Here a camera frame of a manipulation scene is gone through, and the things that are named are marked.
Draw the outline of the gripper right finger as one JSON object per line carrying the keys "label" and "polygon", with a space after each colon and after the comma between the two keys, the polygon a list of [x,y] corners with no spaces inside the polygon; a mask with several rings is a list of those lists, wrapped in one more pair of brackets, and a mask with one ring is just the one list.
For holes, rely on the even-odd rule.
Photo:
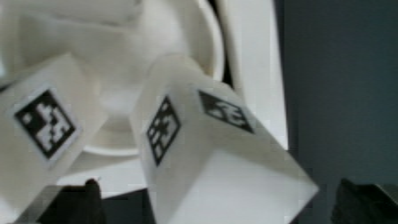
{"label": "gripper right finger", "polygon": [[398,224],[398,185],[354,184],[340,179],[331,224]]}

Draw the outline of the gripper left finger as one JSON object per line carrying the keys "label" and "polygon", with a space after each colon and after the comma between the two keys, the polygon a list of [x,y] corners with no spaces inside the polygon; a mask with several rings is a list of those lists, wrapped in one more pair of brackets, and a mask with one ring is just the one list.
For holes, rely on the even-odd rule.
{"label": "gripper left finger", "polygon": [[45,186],[13,224],[106,224],[97,181]]}

